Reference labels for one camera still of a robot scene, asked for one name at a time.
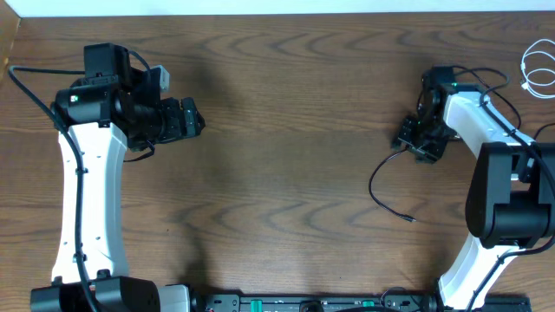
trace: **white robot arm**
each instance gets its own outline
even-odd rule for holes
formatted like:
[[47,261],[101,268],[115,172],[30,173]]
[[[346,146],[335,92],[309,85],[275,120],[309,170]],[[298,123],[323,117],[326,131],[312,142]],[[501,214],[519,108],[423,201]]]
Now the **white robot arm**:
[[[515,258],[503,256],[532,248],[555,230],[551,189],[526,150],[540,151],[543,161],[555,168],[553,148],[537,145],[515,129],[480,86],[458,83],[454,67],[432,68],[422,82],[424,102],[418,117],[403,121],[394,143],[406,143],[420,160],[434,163],[449,138],[458,134],[477,158],[466,203],[470,233],[453,266],[438,281],[437,300],[439,310],[481,308],[487,291]],[[511,192],[511,180],[530,183],[531,188]]]
[[[147,70],[132,68],[129,55]],[[150,148],[130,161],[144,159],[153,154],[154,144],[200,135],[204,119],[191,98],[162,100],[169,74],[161,66],[149,68],[135,52],[103,43],[85,47],[84,56],[84,73],[10,68],[12,80],[60,130],[64,167],[62,237],[52,286],[31,291],[31,311],[189,312],[193,305],[187,286],[156,287],[128,277],[121,236],[121,168],[128,148]],[[14,70],[85,77],[59,91],[49,110]]]

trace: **white cable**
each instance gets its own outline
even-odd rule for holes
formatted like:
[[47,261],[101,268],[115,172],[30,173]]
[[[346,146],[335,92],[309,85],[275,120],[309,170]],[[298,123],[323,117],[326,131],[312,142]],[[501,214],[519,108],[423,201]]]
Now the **white cable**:
[[555,57],[553,57],[553,55],[545,52],[545,51],[533,51],[530,52],[530,50],[536,46],[536,44],[540,43],[540,42],[548,42],[550,44],[552,44],[553,46],[555,46],[555,42],[549,40],[549,39],[540,39],[537,40],[533,45],[531,45],[526,52],[522,55],[522,60],[520,61],[520,70],[522,71],[522,75],[524,77],[524,82],[522,83],[521,87],[524,90],[527,90],[528,92],[530,92],[531,95],[539,98],[539,99],[555,99],[555,94],[541,94],[540,92],[536,91],[533,89],[532,86],[536,86],[536,87],[548,87],[551,86],[553,84],[555,84],[555,78],[553,78],[553,81],[549,82],[549,83],[540,83],[540,82],[535,82],[532,81],[530,79],[530,75],[533,75],[534,73],[538,73],[538,72],[546,72],[546,73],[550,73],[553,76],[555,76],[555,70],[549,69],[549,68],[537,68],[534,69],[532,71],[530,71],[529,73],[526,73],[526,64],[525,64],[525,59],[530,56],[530,55],[545,55],[550,57],[554,62],[555,62]]

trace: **wooden table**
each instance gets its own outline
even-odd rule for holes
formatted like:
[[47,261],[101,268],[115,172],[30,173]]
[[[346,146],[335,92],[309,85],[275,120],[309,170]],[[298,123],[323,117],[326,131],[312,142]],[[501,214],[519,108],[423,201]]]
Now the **wooden table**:
[[[422,72],[459,63],[509,73],[502,93],[533,133],[555,120],[553,101],[520,89],[519,62],[553,31],[555,13],[37,18],[22,21],[10,61],[81,69],[84,45],[114,42],[163,64],[170,96],[195,98],[207,124],[199,138],[124,165],[132,276],[204,291],[364,294],[431,289],[467,236],[475,159],[464,144],[433,166],[403,155],[376,177],[376,195],[419,222],[368,195]],[[74,79],[21,77],[46,102]],[[11,81],[0,95],[0,309],[27,310],[56,259],[61,153],[52,123]],[[493,291],[552,310],[553,260],[516,259]]]

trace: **green connector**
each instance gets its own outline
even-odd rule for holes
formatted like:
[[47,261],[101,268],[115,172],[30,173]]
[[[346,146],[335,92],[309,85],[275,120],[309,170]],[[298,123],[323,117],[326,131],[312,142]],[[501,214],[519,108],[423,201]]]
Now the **green connector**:
[[251,312],[262,312],[262,300],[251,300]]

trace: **cable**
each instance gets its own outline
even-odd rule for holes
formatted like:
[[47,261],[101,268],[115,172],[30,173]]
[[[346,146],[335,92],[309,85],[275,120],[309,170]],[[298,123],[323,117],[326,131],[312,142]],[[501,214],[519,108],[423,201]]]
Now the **cable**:
[[77,174],[77,195],[75,203],[75,254],[74,259],[77,263],[77,270],[79,271],[79,278],[81,279],[81,286],[87,303],[93,312],[100,311],[96,304],[96,300],[93,297],[90,288],[88,287],[88,281],[85,274],[85,263],[83,262],[83,251],[82,251],[82,192],[83,192],[83,162],[81,157],[81,152],[75,145],[75,142],[69,136],[66,125],[62,121],[58,120],[54,114],[49,110],[49,108],[42,103],[42,101],[36,97],[27,87],[25,87],[16,77],[15,71],[24,71],[31,73],[44,73],[44,74],[61,74],[61,75],[84,75],[83,71],[71,71],[71,70],[56,70],[56,69],[40,69],[40,68],[25,68],[21,66],[10,66],[8,70],[8,75],[11,80],[33,101],[35,104],[41,108],[41,110],[54,122],[55,127],[62,134],[63,138],[68,142],[71,151],[75,156],[76,170]]
[[141,156],[137,157],[136,159],[123,160],[123,162],[135,162],[135,161],[147,159],[149,157],[154,156],[154,152],[156,151],[156,147],[154,147],[154,145],[149,140],[147,140],[147,145],[148,145],[148,148],[150,149],[150,151],[142,154]]
[[385,165],[385,163],[387,163],[388,161],[392,160],[393,158],[401,155],[402,153],[406,152],[408,150],[408,146],[406,146],[404,149],[402,149],[399,152],[396,153],[392,153],[391,155],[389,155],[386,159],[382,160],[382,162],[380,163],[380,165],[378,165],[378,167],[375,168],[374,172],[372,173],[372,176],[370,176],[370,180],[368,182],[368,192],[370,193],[370,196],[372,197],[372,199],[374,199],[374,201],[383,209],[393,213],[394,215],[396,215],[397,217],[403,219],[403,220],[407,220],[409,222],[414,222],[416,221],[415,218],[406,215],[406,214],[401,214],[397,211],[394,211],[393,209],[387,207],[382,201],[380,201],[380,199],[376,198],[374,196],[374,193],[372,192],[372,180],[374,180],[375,174],[378,172],[378,170],[380,170],[380,168]]
[[[453,65],[453,68],[458,68],[458,69],[462,69],[463,71],[465,71],[465,73],[469,73],[470,75],[473,75],[476,79],[478,79],[478,81],[486,88],[490,88],[490,86],[482,80],[482,78],[480,76],[478,76],[473,70],[470,70],[464,66],[461,65]],[[493,91],[493,94],[497,95],[501,100],[503,100],[505,102],[505,104],[507,104],[507,106],[509,106],[511,108],[511,110],[513,111],[514,115],[517,116],[517,129],[520,129],[520,127],[522,127],[522,118],[520,117],[520,113],[517,110],[517,108],[508,100],[506,99],[503,95],[501,95],[500,93],[498,93],[497,91]]]
[[464,69],[464,70],[462,70],[462,71],[456,73],[454,76],[456,77],[456,76],[458,76],[458,75],[463,75],[463,74],[466,74],[466,73],[475,73],[475,74],[476,74],[477,71],[486,71],[486,72],[494,73],[494,74],[500,75],[501,77],[504,77],[504,78],[506,79],[505,83],[502,83],[502,84],[497,85],[497,86],[495,86],[495,87],[489,87],[489,88],[487,88],[486,91],[482,92],[482,94],[480,95],[480,103],[484,103],[484,98],[486,97],[486,95],[487,95],[488,93],[494,92],[495,90],[497,90],[497,89],[499,89],[499,88],[504,88],[504,87],[506,87],[506,86],[509,84],[509,82],[511,82],[511,78],[509,78],[508,75],[506,75],[505,73],[503,73],[503,72],[501,72],[501,71],[499,71],[499,70],[497,70],[497,69],[493,69],[493,68],[470,68],[470,69]]
[[420,108],[420,100],[422,99],[422,96],[424,95],[424,89],[420,92],[420,94],[418,94],[418,100],[416,100],[416,112],[418,113],[418,108]]
[[148,66],[147,61],[145,61],[144,58],[142,58],[142,56],[140,56],[137,52],[129,50],[128,53],[132,56],[134,56],[137,60],[139,60],[139,62],[142,64],[142,66],[144,66],[147,69],[147,86],[150,86],[150,67]]
[[534,73],[538,73],[538,72],[546,72],[546,73],[555,75],[555,71],[553,71],[552,69],[548,69],[548,68],[537,68],[537,69],[534,69],[534,70],[530,71],[529,73],[526,73],[525,59],[530,55],[545,55],[545,56],[548,56],[549,58],[551,58],[552,60],[555,61],[555,57],[553,57],[553,55],[550,55],[549,53],[547,53],[545,51],[530,52],[530,50],[533,47],[535,47],[538,43],[541,43],[541,42],[548,42],[552,45],[555,45],[555,42],[553,42],[549,39],[539,39],[535,43],[533,43],[530,47],[528,47],[528,49],[526,49],[526,52],[522,55],[522,59],[520,61],[520,71],[522,72],[522,76],[524,78],[524,82],[521,84],[521,87],[524,90],[528,91],[532,96],[535,96],[539,99],[554,99],[555,94],[541,94],[540,92],[534,90],[534,88],[532,86],[548,87],[548,86],[551,86],[552,84],[555,84],[555,79],[553,79],[549,83],[539,83],[539,82],[532,81],[530,79],[530,75],[532,75]]
[[391,287],[390,289],[386,290],[386,291],[382,294],[382,296],[380,297],[380,304],[381,304],[382,306],[385,307],[385,296],[389,293],[389,291],[392,291],[392,290],[401,290],[401,291],[403,291],[403,292],[405,293],[405,295],[410,296],[410,300],[412,300],[413,303],[416,304],[416,306],[418,307],[418,309],[413,310],[413,311],[410,311],[410,312],[417,312],[417,311],[420,311],[420,310],[422,309],[422,303],[421,303],[421,302],[416,302],[416,299],[415,299],[412,295],[410,295],[410,294],[408,293],[407,289],[405,289],[404,287],[401,287],[401,286],[394,286],[394,287]]
[[547,127],[551,127],[551,126],[555,126],[555,122],[552,123],[548,123],[547,125],[543,125],[542,127],[540,127],[538,129],[538,131],[536,131],[536,134],[534,134],[534,139],[537,139],[539,134],[544,131],[544,129],[546,129]]
[[[505,78],[507,78],[508,81],[508,77],[505,74],[502,74],[501,76],[504,76]],[[507,85],[507,82],[504,84],[501,84],[499,86],[496,86],[494,88],[489,88],[488,90],[482,92],[482,95],[480,96],[480,106],[482,107],[482,109],[484,109],[484,111],[496,122],[499,124],[499,126],[501,128],[503,128],[503,130],[505,132],[507,132],[514,140],[516,140],[517,142],[520,143],[520,145],[526,150],[526,153],[528,153],[528,155],[534,159],[534,161],[539,165],[539,169],[541,170],[541,172],[543,174],[545,174],[545,177],[547,179],[547,182],[551,188],[552,191],[552,195],[555,196],[555,179],[552,176],[552,173],[549,169],[549,167],[547,166],[547,164],[539,157],[539,155],[536,153],[536,151],[531,148],[528,143],[526,143],[524,140],[522,140],[518,135],[517,132],[518,130],[516,128],[514,129],[510,129],[508,127],[507,124],[505,124],[504,122],[502,122],[487,106],[487,102],[484,101],[484,98],[486,97],[488,92],[491,92],[492,90],[496,89],[496,88],[503,88],[504,86]],[[546,250],[549,250],[553,245],[555,244],[555,234],[552,235],[552,237],[547,241],[547,243],[545,243],[543,246],[538,247],[536,249],[533,250],[522,250],[522,251],[514,251],[514,252],[507,252],[506,254],[501,255],[498,260],[495,262],[495,265],[490,269],[490,271],[487,273],[486,277],[484,278],[484,280],[482,280],[482,282],[480,283],[480,286],[474,291],[470,303],[467,306],[466,312],[470,312],[472,311],[472,306],[474,305],[474,302],[476,301],[476,298],[478,297],[478,294],[486,287],[487,283],[489,282],[489,280],[492,278],[493,274],[495,274],[495,271],[500,267],[501,264],[503,264],[505,262],[505,259],[509,258],[509,257],[516,257],[516,256],[530,256],[530,255],[537,255],[539,253],[542,253]]]

